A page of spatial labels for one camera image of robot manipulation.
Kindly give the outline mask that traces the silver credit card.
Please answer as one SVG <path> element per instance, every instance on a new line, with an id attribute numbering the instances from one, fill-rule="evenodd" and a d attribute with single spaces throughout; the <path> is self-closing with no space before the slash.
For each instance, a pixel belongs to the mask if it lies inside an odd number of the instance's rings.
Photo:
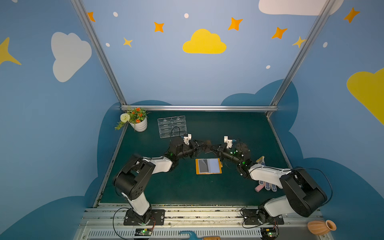
<path id="1" fill-rule="evenodd" d="M 209 170 L 209 163 L 207 159 L 198 159 L 199 174 L 207 174 Z"/>
<path id="2" fill-rule="evenodd" d="M 210 140 L 203 141 L 203 147 L 210 148 L 212 146 L 212 142 Z"/>

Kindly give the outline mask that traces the clear plastic organizer tray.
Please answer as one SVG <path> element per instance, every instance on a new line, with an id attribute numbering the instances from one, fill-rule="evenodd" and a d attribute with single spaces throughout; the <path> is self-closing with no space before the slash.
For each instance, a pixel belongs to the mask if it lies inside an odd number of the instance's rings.
<path id="1" fill-rule="evenodd" d="M 188 132 L 186 116 L 159 118 L 158 127 L 161 139 L 182 137 Z"/>

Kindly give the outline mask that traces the yellow leather card holder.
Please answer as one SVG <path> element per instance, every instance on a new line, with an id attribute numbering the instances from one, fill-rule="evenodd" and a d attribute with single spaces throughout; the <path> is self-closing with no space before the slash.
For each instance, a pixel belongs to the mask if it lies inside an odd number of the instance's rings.
<path id="1" fill-rule="evenodd" d="M 216 175 L 222 173 L 223 164 L 219 158 L 207 159 L 209 163 L 209 172 L 207 174 L 199 174 L 198 159 L 196 159 L 196 174 L 197 175 Z"/>

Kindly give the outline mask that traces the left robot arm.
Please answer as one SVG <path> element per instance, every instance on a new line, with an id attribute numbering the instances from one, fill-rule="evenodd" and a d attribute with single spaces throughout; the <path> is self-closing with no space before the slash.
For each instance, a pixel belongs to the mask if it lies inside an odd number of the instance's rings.
<path id="1" fill-rule="evenodd" d="M 144 191 L 152 175 L 172 171 L 180 159 L 192 159 L 208 146 L 207 142 L 192 140 L 190 137 L 172 137 L 168 149 L 160 157 L 133 154 L 116 174 L 113 185 L 128 200 L 134 216 L 144 218 L 151 214 L 151 205 Z"/>

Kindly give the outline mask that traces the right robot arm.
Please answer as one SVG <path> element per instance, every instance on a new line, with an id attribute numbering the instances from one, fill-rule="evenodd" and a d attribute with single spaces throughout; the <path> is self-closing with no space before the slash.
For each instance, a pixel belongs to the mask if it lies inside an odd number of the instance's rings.
<path id="1" fill-rule="evenodd" d="M 228 148 L 226 143 L 208 147 L 220 159 L 236 164 L 243 178 L 269 183 L 283 190 L 282 197 L 267 200 L 258 206 L 260 217 L 296 213 L 307 218 L 329 201 L 325 191 L 307 172 L 308 169 L 281 169 L 253 162 L 250 150 L 244 143 L 236 144 L 234 149 Z"/>

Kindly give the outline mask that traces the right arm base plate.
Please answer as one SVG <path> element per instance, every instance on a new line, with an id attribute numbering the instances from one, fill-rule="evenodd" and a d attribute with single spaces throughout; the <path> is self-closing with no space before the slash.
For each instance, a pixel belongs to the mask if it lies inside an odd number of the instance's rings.
<path id="1" fill-rule="evenodd" d="M 258 226 L 284 224 L 284 220 L 281 215 L 277 217 L 271 217 L 264 210 L 242 208 L 240 209 L 240 214 L 243 217 L 244 225 Z"/>

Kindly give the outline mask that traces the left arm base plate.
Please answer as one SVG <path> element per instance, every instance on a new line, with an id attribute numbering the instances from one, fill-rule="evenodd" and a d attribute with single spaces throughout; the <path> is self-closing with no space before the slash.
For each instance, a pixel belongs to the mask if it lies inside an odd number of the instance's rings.
<path id="1" fill-rule="evenodd" d="M 143 216 L 134 210 L 128 210 L 124 219 L 124 226 L 163 226 L 165 221 L 165 210 L 148 209 Z"/>

